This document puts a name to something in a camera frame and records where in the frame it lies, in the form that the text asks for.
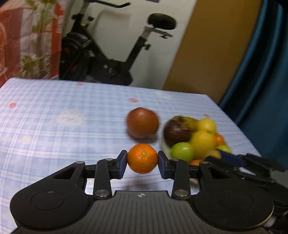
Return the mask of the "printed backdrop cloth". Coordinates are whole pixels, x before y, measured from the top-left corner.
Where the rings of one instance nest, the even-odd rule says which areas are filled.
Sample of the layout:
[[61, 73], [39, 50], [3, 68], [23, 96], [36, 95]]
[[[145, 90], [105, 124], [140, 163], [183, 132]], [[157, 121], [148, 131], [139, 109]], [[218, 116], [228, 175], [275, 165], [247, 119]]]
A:
[[7, 1], [1, 6], [1, 85], [59, 75], [67, 1]]

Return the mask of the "large yellow lemon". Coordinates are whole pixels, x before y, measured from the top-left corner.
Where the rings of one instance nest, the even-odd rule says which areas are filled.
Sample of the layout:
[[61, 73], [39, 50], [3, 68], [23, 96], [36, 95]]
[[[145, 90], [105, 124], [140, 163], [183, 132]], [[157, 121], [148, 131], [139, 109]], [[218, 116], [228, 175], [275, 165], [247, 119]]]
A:
[[207, 131], [209, 133], [215, 134], [217, 132], [216, 123], [210, 118], [203, 118], [197, 123], [198, 131]]

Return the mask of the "brown round fruit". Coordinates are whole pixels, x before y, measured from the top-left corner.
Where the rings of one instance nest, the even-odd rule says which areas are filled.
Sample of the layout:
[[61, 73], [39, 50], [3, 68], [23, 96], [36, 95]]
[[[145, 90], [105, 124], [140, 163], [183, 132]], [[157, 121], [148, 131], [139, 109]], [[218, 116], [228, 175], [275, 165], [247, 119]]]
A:
[[195, 118], [188, 116], [174, 116], [172, 119], [176, 121], [176, 123], [179, 124], [180, 128], [183, 130], [189, 130], [191, 132], [198, 131], [199, 121]]

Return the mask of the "blue plaid tablecloth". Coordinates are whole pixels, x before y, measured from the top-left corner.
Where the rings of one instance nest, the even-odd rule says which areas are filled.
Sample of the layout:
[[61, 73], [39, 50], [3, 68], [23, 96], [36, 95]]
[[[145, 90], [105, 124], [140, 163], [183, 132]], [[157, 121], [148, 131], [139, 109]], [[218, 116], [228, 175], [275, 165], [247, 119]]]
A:
[[10, 200], [20, 189], [75, 162], [115, 158], [136, 144], [126, 116], [154, 111], [211, 118], [235, 154], [258, 154], [237, 125], [204, 94], [97, 83], [11, 78], [1, 87], [1, 233], [16, 227]]

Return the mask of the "cream ceramic plate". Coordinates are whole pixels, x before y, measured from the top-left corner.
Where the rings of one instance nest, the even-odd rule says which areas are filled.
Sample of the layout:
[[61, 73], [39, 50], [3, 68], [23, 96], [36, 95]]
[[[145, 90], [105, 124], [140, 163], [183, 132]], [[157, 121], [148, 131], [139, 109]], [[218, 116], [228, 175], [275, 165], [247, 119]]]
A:
[[171, 147], [166, 144], [164, 138], [161, 138], [160, 148], [165, 153], [165, 155], [167, 156], [168, 159], [173, 159], [170, 156]]

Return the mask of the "blue curtain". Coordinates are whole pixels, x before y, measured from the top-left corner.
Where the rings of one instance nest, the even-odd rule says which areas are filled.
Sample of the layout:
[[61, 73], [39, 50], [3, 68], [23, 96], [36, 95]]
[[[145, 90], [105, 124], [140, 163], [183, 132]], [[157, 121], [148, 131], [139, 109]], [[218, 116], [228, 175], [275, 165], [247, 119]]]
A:
[[264, 158], [287, 168], [287, 1], [262, 1], [220, 108]]

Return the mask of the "wooden headboard panel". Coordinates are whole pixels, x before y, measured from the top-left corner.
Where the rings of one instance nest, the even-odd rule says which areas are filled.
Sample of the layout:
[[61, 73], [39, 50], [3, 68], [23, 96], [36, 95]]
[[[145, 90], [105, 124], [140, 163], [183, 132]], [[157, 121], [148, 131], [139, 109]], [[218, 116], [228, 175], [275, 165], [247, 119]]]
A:
[[261, 4], [197, 1], [163, 89], [206, 94], [218, 103], [245, 54]]

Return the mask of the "dark mangosteen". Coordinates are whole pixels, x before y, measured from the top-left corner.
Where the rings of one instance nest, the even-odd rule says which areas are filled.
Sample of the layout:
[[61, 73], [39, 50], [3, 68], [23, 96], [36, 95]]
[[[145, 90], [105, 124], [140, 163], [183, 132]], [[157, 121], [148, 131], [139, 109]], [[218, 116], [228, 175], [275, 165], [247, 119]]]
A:
[[168, 146], [173, 146], [180, 142], [189, 142], [192, 132], [189, 130], [183, 130], [179, 124], [173, 119], [170, 119], [163, 130], [163, 137]]

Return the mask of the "small mandarin orange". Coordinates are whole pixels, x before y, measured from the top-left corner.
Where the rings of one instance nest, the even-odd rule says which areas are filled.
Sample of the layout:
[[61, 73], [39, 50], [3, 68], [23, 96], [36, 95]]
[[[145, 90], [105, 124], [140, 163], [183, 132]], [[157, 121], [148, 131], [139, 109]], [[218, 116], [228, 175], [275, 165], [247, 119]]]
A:
[[200, 159], [195, 159], [190, 161], [189, 165], [193, 165], [193, 166], [199, 166], [199, 164], [202, 162], [202, 160]]

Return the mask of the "green apple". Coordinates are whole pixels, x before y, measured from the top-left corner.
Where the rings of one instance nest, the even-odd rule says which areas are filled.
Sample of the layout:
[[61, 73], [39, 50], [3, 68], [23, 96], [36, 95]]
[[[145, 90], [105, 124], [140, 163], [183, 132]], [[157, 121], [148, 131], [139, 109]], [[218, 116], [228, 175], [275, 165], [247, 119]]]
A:
[[188, 142], [180, 142], [171, 147], [170, 156], [190, 163], [194, 159], [194, 150]]
[[229, 148], [229, 146], [227, 145], [219, 145], [217, 149], [220, 151], [226, 152], [228, 154], [232, 154], [231, 148]]

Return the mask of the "red apple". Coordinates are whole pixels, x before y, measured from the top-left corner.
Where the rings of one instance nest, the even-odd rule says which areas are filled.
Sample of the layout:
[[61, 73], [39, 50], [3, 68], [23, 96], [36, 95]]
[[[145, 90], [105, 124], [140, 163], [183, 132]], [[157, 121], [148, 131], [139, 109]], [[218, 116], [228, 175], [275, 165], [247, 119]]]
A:
[[138, 107], [126, 118], [128, 134], [135, 139], [154, 138], [159, 128], [159, 118], [151, 110]]

